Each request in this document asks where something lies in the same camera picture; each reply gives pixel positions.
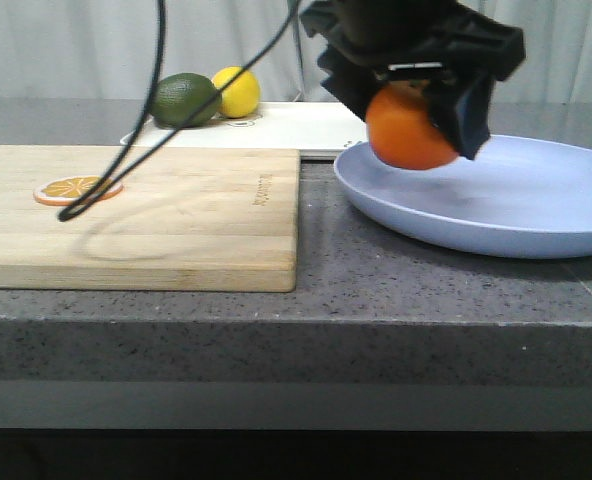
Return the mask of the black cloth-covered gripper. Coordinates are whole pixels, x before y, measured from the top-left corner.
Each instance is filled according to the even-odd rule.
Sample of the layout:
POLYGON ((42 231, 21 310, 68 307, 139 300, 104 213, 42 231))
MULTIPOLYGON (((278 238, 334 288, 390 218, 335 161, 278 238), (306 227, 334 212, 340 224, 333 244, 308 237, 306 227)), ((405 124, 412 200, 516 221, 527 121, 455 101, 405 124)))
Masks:
POLYGON ((386 84, 375 71, 454 72, 432 79, 424 98, 430 122, 469 160, 490 138, 494 79, 510 77, 526 57, 520 28, 458 1, 315 1, 300 20, 328 44, 317 60, 327 74, 321 85, 361 121, 386 84))

